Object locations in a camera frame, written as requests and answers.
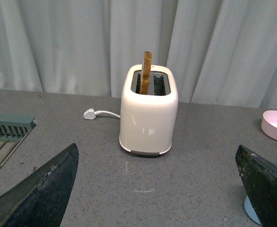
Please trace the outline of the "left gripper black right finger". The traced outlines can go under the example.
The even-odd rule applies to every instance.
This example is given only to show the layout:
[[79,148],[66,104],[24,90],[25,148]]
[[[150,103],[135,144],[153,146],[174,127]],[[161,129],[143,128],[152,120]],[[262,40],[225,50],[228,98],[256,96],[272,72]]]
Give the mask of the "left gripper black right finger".
[[243,145],[235,160],[262,227],[277,227],[277,166]]

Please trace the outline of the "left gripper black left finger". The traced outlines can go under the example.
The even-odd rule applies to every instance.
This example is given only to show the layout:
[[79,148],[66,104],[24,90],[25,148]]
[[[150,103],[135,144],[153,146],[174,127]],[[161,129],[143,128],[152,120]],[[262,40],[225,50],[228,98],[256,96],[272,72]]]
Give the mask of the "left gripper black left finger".
[[0,227],[58,227],[77,174],[76,144],[0,196]]

